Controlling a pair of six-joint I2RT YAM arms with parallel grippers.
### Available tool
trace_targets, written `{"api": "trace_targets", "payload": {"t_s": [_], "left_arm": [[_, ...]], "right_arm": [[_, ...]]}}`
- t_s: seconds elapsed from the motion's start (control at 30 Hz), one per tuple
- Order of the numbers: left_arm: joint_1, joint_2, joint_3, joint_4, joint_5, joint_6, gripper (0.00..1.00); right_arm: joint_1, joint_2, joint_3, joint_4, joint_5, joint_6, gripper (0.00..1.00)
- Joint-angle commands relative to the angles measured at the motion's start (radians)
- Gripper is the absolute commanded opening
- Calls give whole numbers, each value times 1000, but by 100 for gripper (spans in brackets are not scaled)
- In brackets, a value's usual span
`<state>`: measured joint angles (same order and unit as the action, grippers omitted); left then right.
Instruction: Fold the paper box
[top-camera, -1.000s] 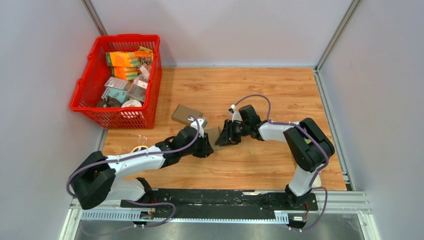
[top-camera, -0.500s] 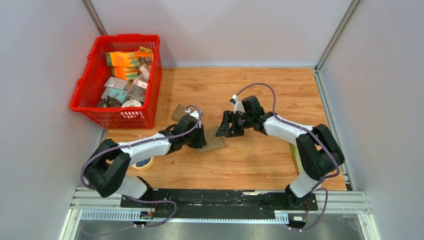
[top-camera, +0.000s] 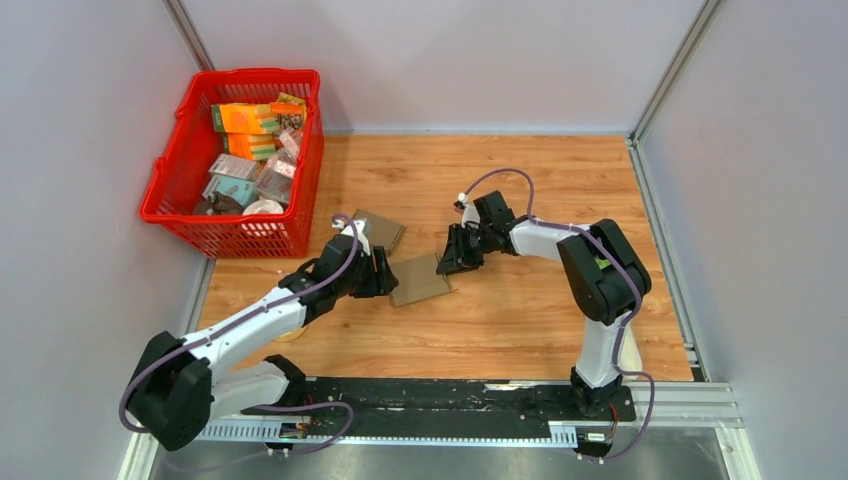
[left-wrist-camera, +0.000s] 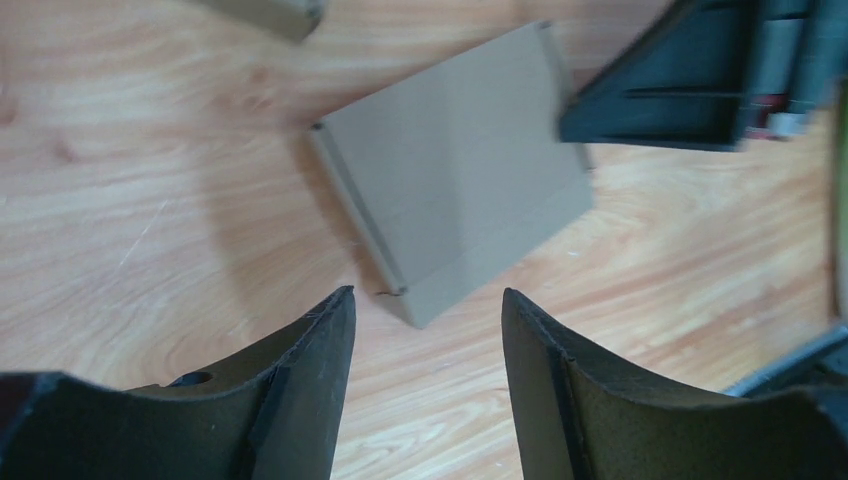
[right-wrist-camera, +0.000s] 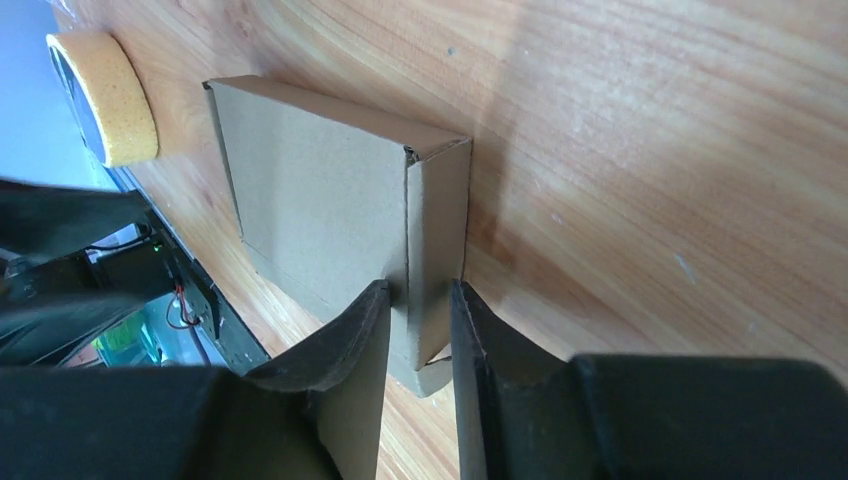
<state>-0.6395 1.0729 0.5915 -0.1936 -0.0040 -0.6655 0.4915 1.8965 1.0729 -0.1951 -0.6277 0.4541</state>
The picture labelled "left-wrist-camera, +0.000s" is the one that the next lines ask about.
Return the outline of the cardboard box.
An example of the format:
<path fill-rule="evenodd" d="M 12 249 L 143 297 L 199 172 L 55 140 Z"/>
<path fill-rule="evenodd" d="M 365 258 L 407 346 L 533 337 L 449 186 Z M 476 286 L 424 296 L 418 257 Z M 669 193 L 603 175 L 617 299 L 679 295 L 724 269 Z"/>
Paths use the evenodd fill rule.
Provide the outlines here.
<path fill-rule="evenodd" d="M 552 24 L 504 33 L 318 120 L 311 141 L 385 288 L 422 329 L 592 208 Z"/>
<path fill-rule="evenodd" d="M 319 26 L 326 0 L 201 0 L 199 4 L 285 40 L 301 43 Z"/>

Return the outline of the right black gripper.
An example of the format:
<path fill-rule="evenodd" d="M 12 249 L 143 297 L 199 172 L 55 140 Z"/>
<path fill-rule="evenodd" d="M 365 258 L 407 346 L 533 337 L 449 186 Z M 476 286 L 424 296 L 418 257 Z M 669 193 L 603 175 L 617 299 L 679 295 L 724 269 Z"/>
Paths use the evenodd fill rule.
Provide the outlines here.
<path fill-rule="evenodd" d="M 571 98 L 558 134 L 732 151 L 747 107 L 748 137 L 801 135 L 846 71 L 845 1 L 673 1 Z"/>

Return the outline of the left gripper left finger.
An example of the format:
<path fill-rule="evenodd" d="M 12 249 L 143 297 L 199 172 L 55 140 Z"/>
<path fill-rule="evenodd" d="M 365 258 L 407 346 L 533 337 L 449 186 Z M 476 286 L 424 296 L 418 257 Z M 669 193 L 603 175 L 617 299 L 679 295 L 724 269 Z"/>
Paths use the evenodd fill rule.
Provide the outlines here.
<path fill-rule="evenodd" d="M 327 479 L 355 339 L 343 286 L 298 320 L 161 386 L 1 376 L 5 479 Z"/>

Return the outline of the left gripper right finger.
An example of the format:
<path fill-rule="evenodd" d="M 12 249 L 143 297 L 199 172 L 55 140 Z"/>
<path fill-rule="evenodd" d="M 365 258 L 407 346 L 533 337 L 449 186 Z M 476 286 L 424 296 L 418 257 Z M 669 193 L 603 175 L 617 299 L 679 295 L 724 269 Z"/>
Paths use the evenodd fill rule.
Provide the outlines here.
<path fill-rule="evenodd" d="M 754 398 L 647 370 L 503 294 L 505 366 L 527 479 L 843 479 L 847 391 Z"/>

